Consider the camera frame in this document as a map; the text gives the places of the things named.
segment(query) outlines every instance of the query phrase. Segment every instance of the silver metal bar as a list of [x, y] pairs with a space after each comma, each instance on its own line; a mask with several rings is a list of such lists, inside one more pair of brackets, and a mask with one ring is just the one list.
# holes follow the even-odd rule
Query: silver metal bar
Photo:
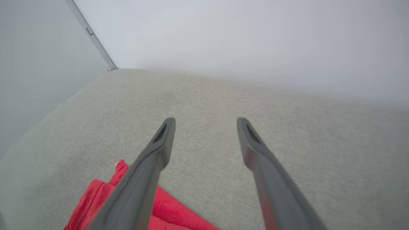
[[85, 21], [85, 18], [82, 16], [81, 12], [79, 11], [78, 7], [75, 5], [74, 0], [65, 0], [65, 3], [68, 5], [68, 7], [71, 9], [72, 13], [75, 15], [77, 20], [79, 21], [79, 24], [82, 26], [84, 31], [87, 33], [89, 38], [91, 39], [92, 43], [95, 45], [99, 53], [102, 55], [102, 57], [105, 59], [105, 62], [109, 66], [109, 71], [111, 70], [116, 70], [117, 67], [115, 64], [112, 62], [111, 58], [105, 51], [105, 49], [102, 47], [101, 43], [99, 42], [98, 38], [95, 36], [94, 32], [92, 31], [91, 27], [88, 25], [88, 23]]

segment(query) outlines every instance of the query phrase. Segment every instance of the red towel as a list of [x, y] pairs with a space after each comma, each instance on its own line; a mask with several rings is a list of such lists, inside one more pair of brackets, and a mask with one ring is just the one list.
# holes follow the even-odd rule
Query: red towel
[[[93, 180], [75, 207], [64, 230], [85, 230], [128, 170], [124, 160], [117, 163], [109, 183]], [[149, 230], [217, 230], [159, 186], [156, 190]]]

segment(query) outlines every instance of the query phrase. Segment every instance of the gray fabric couch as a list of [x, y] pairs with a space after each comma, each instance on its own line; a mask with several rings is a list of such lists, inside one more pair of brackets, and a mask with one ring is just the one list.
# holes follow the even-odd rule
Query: gray fabric couch
[[11, 229], [62, 229], [92, 179], [136, 159], [176, 118], [159, 185], [223, 230], [263, 229], [236, 131], [246, 117], [329, 229], [407, 229], [409, 113], [248, 83], [115, 70], [62, 103], [0, 159]]

